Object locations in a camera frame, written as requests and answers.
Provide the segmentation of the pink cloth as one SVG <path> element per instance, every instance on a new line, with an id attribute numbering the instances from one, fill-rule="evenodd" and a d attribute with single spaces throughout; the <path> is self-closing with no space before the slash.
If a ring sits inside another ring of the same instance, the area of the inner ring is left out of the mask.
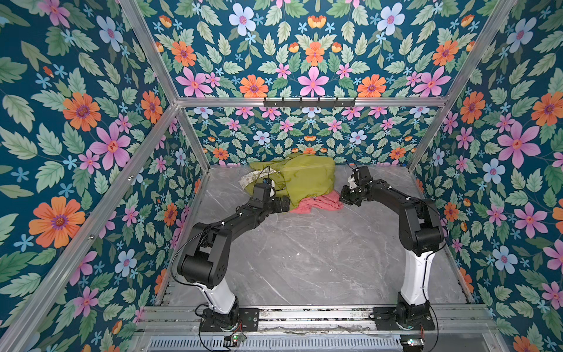
<path id="1" fill-rule="evenodd" d="M 340 201 L 340 194 L 332 191 L 322 196 L 302 199 L 299 205 L 290 212 L 292 214 L 310 214 L 313 208 L 323 211 L 340 211 L 344 208 L 344 204 Z"/>

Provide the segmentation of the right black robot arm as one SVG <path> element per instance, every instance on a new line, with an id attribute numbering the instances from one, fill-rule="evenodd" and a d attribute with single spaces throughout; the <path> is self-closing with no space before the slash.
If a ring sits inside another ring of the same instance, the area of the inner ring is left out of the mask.
<path id="1" fill-rule="evenodd" d="M 374 307 L 370 318 L 380 329 L 436 330 L 428 284 L 431 265 L 441 249 L 444 233 L 435 203 L 412 197 L 385 180 L 375 180 L 366 166 L 353 169 L 347 186 L 342 188 L 340 201 L 356 206 L 379 202 L 399 216 L 398 237 L 406 251 L 403 285 L 396 306 Z"/>

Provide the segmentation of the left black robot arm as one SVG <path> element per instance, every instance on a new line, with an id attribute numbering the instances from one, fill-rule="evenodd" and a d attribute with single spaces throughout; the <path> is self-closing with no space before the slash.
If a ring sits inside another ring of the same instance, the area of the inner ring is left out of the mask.
<path id="1" fill-rule="evenodd" d="M 267 177 L 255 183 L 248 202 L 234 214 L 213 223 L 195 224 L 177 256 L 177 273 L 186 284 L 200 289 L 208 302 L 202 321 L 223 331 L 233 331 L 240 324 L 237 296 L 225 280 L 234 240 L 256 229 L 271 214 L 286 213 L 290 200 L 278 197 L 275 181 Z"/>

